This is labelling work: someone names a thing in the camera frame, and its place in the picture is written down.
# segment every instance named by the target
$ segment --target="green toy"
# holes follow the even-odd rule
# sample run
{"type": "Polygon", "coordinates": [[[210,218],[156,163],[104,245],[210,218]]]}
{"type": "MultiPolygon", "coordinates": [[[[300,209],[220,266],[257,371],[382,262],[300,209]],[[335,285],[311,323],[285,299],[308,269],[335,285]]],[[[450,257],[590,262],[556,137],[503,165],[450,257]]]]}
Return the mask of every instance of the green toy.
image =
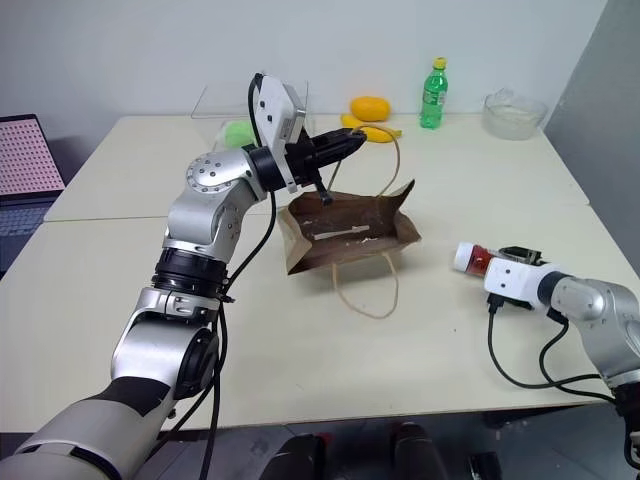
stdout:
{"type": "Polygon", "coordinates": [[[224,131],[224,146],[240,148],[249,144],[255,144],[251,123],[244,120],[230,122],[224,131]]]}

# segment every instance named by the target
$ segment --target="green bottle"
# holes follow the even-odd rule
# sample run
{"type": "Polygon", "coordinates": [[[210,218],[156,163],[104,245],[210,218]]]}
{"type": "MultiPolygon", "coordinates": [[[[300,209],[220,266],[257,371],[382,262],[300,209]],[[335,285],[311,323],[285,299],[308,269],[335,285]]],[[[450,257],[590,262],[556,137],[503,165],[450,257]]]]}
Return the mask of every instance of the green bottle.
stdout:
{"type": "Polygon", "coordinates": [[[442,123],[442,109],[447,97],[449,82],[444,74],[447,59],[437,57],[433,61],[433,70],[424,81],[422,92],[422,113],[420,113],[420,126],[436,129],[442,123]]]}

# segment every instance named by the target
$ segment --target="bottle cap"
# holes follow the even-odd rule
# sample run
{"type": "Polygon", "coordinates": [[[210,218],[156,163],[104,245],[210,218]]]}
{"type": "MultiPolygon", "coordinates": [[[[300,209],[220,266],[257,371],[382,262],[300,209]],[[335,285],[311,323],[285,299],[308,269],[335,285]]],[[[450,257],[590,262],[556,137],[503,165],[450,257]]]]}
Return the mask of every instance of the bottle cap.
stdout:
{"type": "Polygon", "coordinates": [[[447,59],[445,57],[436,57],[433,60],[433,68],[437,68],[438,70],[444,70],[447,66],[447,59]]]}
{"type": "Polygon", "coordinates": [[[471,260],[472,252],[473,243],[460,242],[458,244],[458,250],[456,250],[456,256],[453,259],[453,268],[460,272],[466,272],[467,267],[469,266],[469,261],[471,260]]]}

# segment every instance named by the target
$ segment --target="laptop keyboard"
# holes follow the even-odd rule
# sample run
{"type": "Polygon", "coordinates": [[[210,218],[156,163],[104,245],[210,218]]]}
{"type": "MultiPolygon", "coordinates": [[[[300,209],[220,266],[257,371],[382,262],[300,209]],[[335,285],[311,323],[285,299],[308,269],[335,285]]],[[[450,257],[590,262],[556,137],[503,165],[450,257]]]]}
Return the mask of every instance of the laptop keyboard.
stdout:
{"type": "Polygon", "coordinates": [[[44,220],[49,207],[0,210],[0,237],[31,235],[44,220]]]}

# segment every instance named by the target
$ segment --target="paper bag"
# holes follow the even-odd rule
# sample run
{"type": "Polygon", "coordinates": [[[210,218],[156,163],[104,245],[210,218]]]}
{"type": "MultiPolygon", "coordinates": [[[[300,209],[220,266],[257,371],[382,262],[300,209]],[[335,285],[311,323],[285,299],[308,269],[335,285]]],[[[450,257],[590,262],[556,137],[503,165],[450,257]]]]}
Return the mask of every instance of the paper bag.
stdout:
{"type": "Polygon", "coordinates": [[[316,192],[303,193],[278,212],[289,274],[398,251],[421,239],[398,209],[415,180],[384,196],[331,192],[322,206],[316,192]]]}

